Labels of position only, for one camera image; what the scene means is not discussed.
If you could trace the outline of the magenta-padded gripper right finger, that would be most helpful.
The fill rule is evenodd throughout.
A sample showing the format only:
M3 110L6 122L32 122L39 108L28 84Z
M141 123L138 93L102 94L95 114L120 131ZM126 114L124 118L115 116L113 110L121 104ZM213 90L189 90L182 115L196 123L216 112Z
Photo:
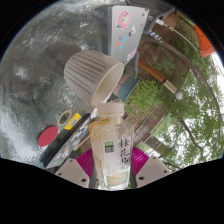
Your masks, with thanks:
M130 174L132 189L141 188L170 174L171 171L158 157L149 157L139 148L133 148Z

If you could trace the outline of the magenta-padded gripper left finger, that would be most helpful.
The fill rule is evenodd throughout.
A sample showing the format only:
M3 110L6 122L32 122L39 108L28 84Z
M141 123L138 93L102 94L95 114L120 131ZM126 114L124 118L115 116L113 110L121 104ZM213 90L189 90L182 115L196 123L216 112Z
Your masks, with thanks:
M81 155L73 151L55 175L81 187L94 188L95 167L92 150L88 149Z

